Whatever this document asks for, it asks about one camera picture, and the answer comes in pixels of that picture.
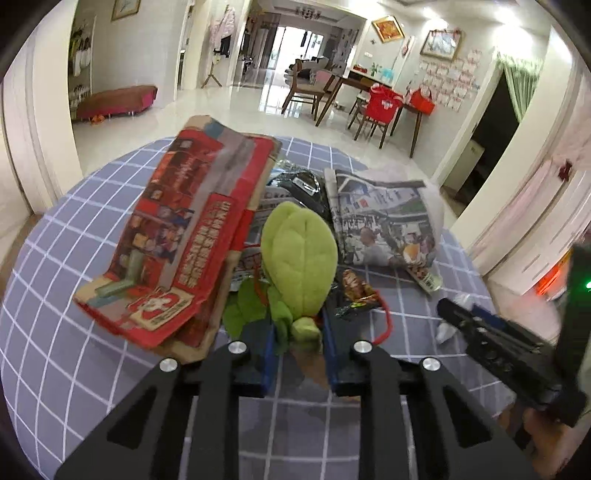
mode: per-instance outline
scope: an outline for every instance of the green curtain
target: green curtain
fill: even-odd
[[[500,53],[497,61],[505,70],[515,116],[521,123],[531,98],[534,96],[535,88],[538,86],[543,62],[541,60],[515,59]]]

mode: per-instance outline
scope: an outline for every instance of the red string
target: red string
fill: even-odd
[[[380,336],[378,336],[373,342],[374,345],[379,345],[380,343],[385,342],[385,340],[390,336],[390,334],[394,330],[394,325],[392,324],[392,317],[390,316],[390,309],[388,307],[388,304],[384,301],[379,292],[376,293],[378,294],[379,304],[381,305],[382,309],[384,310],[384,313],[386,314],[386,331],[382,333]]]
[[[255,272],[254,272],[254,279],[253,279],[253,283],[255,286],[255,293],[256,296],[259,297],[259,300],[261,301],[261,303],[265,306],[268,307],[269,306],[269,300],[267,299],[267,296],[265,295],[265,293],[263,292],[262,288],[261,288],[261,277],[259,274],[259,266],[256,265],[255,266]]]

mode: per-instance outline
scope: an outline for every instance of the dining table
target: dining table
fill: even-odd
[[[318,175],[327,167],[349,172],[367,169],[363,159],[329,145],[293,137],[278,140],[282,157]],[[161,360],[100,327],[72,297],[109,268],[134,205],[172,141],[155,140],[75,185],[26,238],[9,279],[0,313],[5,403],[22,451],[46,480],[54,478],[70,452]],[[249,242],[258,243],[259,236],[260,227],[253,227]],[[356,270],[380,291],[391,313],[394,331],[381,347],[411,362],[437,358],[490,415],[497,416],[512,401],[512,393],[466,355],[461,335],[442,344],[436,341],[439,299],[468,294],[494,312],[491,295],[447,229],[433,268],[443,286],[431,296],[403,269],[379,271],[363,266]],[[355,322],[359,337],[368,341],[387,327],[382,309],[366,312]],[[214,348],[229,340],[221,328]],[[268,396],[240,400],[240,479],[356,479],[359,402],[334,396],[290,353],[278,362],[277,381]],[[402,409],[406,432],[392,432],[390,440],[407,442],[415,480],[416,457],[405,399]],[[190,441],[187,437],[181,472],[186,472]]]
[[[324,104],[324,108],[322,109],[322,111],[316,121],[316,126],[318,127],[322,123],[322,120],[324,120],[325,115],[329,111],[330,107],[334,104],[336,96],[339,93],[339,90],[343,85],[348,85],[353,88],[359,89],[360,91],[368,92],[368,91],[370,91],[370,89],[374,83],[380,83],[388,88],[392,88],[392,86],[390,84],[388,84],[387,82],[382,82],[380,80],[376,80],[373,77],[368,76],[367,74],[363,74],[361,72],[356,72],[354,70],[351,70],[349,73],[343,74],[343,75],[333,72],[332,76],[330,77],[328,82],[326,82],[326,85],[324,87],[324,91],[328,93],[329,97],[328,97],[326,103]],[[396,116],[394,118],[394,122],[392,123],[392,130],[390,130],[390,137],[394,134],[394,129],[398,125],[398,121],[400,120],[400,116],[402,115],[402,110],[406,110],[407,112],[414,113],[417,116],[416,120],[415,120],[415,124],[414,124],[413,142],[411,144],[410,155],[409,155],[410,158],[413,158],[414,157],[414,150],[417,146],[418,135],[419,135],[419,132],[421,129],[421,124],[423,122],[423,115],[424,114],[420,110],[415,108],[414,106],[410,105],[409,103],[403,103],[402,107],[398,109],[398,112],[396,113]]]
[[[396,128],[396,125],[398,125],[400,115],[402,115],[402,110],[414,113],[417,116],[417,119],[414,123],[413,143],[411,144],[409,155],[409,157],[412,158],[414,156],[414,149],[417,146],[418,133],[421,129],[421,123],[423,121],[423,112],[420,111],[418,108],[412,106],[410,103],[403,103],[402,106],[398,109],[398,112],[396,112],[396,116],[394,117],[394,122],[392,123],[392,130],[390,130],[390,137],[394,134],[394,129]]]

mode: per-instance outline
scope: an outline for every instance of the metal screw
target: metal screw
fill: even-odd
[[[174,372],[178,367],[178,362],[174,358],[165,358],[160,361],[160,370],[163,372]]]
[[[230,353],[233,353],[234,355],[239,355],[240,353],[246,352],[246,344],[240,340],[237,340],[236,342],[232,342],[230,345],[228,345],[228,350],[230,350]]]
[[[441,362],[436,358],[426,358],[423,360],[423,368],[425,370],[429,370],[430,372],[436,372],[441,368]]]
[[[353,350],[355,350],[357,353],[370,353],[372,348],[372,344],[366,342],[365,340],[360,340],[359,342],[355,342],[353,344]]]

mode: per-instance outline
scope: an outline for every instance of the hand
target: hand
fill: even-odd
[[[499,424],[507,429],[513,405],[507,407],[499,416]],[[525,431],[531,435],[536,451],[531,463],[538,474],[552,478],[568,462],[570,455],[564,450],[562,441],[570,431],[566,425],[554,421],[543,412],[528,408],[523,414]]]

